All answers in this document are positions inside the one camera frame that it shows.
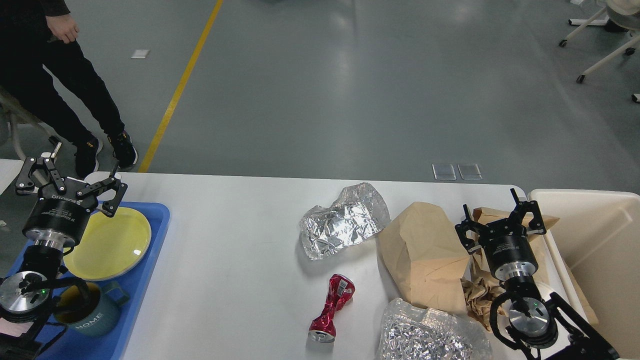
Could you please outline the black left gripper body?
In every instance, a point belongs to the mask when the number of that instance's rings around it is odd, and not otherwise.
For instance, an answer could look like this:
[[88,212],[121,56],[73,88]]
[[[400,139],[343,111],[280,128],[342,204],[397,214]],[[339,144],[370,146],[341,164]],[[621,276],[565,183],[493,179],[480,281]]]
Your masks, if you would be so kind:
[[80,244],[91,213],[98,207],[93,198],[73,199],[54,194],[41,198],[23,226],[23,234],[35,245],[74,248]]

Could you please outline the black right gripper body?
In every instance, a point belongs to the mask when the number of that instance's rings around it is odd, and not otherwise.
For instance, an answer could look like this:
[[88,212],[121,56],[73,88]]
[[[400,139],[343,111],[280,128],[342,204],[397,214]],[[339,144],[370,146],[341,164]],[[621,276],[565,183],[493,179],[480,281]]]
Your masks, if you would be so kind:
[[538,262],[531,248],[528,235],[506,234],[491,237],[480,235],[478,243],[486,255],[491,275],[499,281],[519,278],[532,281],[538,270]]

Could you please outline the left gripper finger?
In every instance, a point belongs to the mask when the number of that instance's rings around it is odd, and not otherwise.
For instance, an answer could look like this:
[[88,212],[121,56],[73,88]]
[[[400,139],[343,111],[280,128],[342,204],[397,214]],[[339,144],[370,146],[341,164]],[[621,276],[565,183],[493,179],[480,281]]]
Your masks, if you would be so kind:
[[[42,171],[46,180],[41,185],[36,185],[32,177],[35,171]],[[14,182],[14,192],[19,196],[35,195],[50,196],[50,194],[64,195],[67,186],[62,175],[56,169],[51,157],[27,157]]]
[[[114,166],[109,175],[103,180],[94,182],[93,184],[85,184],[75,192],[75,199],[78,204],[86,208],[89,212],[98,210],[105,214],[107,218],[113,218],[121,205],[122,199],[128,189],[128,185],[121,181],[119,174],[116,172],[118,164]],[[114,191],[114,196],[109,200],[102,200],[101,208],[98,208],[98,197],[107,191]]]

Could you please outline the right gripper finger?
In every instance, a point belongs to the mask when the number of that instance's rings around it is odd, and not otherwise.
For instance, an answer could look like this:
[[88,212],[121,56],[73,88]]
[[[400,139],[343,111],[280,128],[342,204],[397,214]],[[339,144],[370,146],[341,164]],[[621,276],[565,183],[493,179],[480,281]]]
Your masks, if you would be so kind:
[[547,228],[538,202],[520,198],[514,187],[510,193],[515,207],[502,225],[503,233],[509,236],[545,235]]
[[454,228],[464,249],[469,255],[473,255],[491,239],[493,230],[487,224],[473,220],[467,204],[462,205],[462,209],[464,211],[464,219],[456,224]]

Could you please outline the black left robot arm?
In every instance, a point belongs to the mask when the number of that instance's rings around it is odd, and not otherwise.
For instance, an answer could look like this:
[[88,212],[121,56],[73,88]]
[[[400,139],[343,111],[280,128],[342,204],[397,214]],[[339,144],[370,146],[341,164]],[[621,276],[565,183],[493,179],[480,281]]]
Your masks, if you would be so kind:
[[34,360],[57,341],[36,339],[50,317],[86,308],[89,286],[78,276],[64,276],[63,257],[80,244],[91,214],[98,210],[112,218],[128,185],[117,177],[114,166],[103,180],[87,183],[64,177],[51,153],[28,157],[14,181],[19,196],[35,195],[37,201],[23,226],[32,244],[25,249],[18,271],[1,280],[1,318],[14,324],[30,324],[20,335],[1,335],[3,360]]

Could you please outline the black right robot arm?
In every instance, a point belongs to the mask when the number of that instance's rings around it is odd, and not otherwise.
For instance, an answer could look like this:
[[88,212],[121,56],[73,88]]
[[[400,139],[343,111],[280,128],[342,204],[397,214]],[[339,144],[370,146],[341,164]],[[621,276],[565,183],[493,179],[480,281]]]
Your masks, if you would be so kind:
[[557,292],[547,299],[541,296],[534,280],[538,262],[529,237],[546,234],[546,224],[537,201],[520,198],[514,189],[510,193],[515,206],[506,218],[482,224],[464,205],[465,217],[455,226],[467,253],[483,251],[491,276],[503,288],[490,306],[494,337],[528,360],[539,360],[540,351],[557,342],[561,325],[569,344],[551,355],[552,360],[617,360],[620,356],[612,344]]

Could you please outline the person's hand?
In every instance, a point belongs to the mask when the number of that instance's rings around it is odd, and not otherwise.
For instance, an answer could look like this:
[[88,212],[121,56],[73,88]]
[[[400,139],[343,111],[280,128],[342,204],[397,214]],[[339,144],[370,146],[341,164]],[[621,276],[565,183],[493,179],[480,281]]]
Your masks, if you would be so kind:
[[71,14],[45,16],[46,25],[52,34],[66,44],[75,43],[79,36],[78,23]]

